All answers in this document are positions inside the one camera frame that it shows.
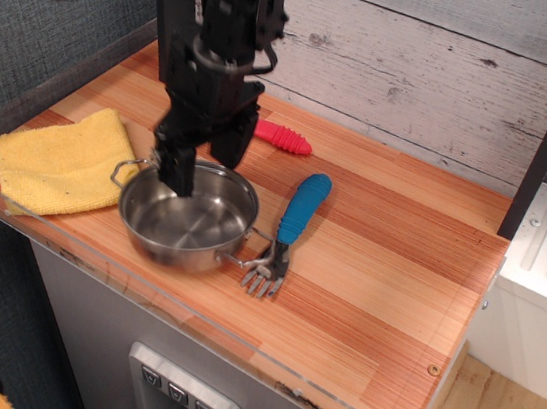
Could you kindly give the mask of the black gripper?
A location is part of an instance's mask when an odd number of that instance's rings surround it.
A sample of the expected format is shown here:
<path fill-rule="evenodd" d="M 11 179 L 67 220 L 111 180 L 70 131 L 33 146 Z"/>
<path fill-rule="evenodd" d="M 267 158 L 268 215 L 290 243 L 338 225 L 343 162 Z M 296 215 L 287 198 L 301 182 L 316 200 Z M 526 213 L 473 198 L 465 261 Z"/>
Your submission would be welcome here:
<path fill-rule="evenodd" d="M 167 81 L 170 108 L 158 123 L 155 161 L 161 182 L 179 197 L 193 192 L 195 147 L 235 169 L 242 161 L 259 119 L 259 81 L 209 67 L 196 55 L 192 39 L 172 40 Z"/>

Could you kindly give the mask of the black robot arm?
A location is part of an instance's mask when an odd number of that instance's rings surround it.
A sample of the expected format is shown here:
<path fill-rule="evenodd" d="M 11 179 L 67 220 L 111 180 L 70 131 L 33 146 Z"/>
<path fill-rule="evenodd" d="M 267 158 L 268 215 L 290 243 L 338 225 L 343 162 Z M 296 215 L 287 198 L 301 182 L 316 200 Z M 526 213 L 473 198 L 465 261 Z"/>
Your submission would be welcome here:
<path fill-rule="evenodd" d="M 277 65 L 272 44 L 289 18 L 284 0 L 157 0 L 159 79 L 170 100 L 155 128 L 159 178 L 177 195 L 193 191 L 197 147 L 233 169 L 259 119 L 264 85 Z"/>

